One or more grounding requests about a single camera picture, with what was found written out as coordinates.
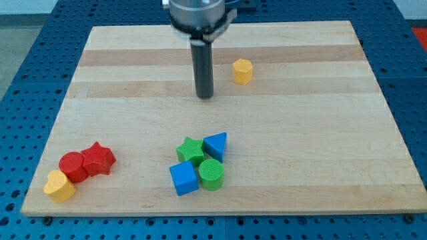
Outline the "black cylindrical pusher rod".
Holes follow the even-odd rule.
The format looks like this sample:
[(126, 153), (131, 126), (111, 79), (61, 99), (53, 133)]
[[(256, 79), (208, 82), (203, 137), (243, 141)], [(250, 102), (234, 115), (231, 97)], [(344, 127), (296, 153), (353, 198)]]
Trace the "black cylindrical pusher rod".
[(191, 40), (190, 46), (196, 95), (200, 99), (209, 99), (214, 94), (211, 43)]

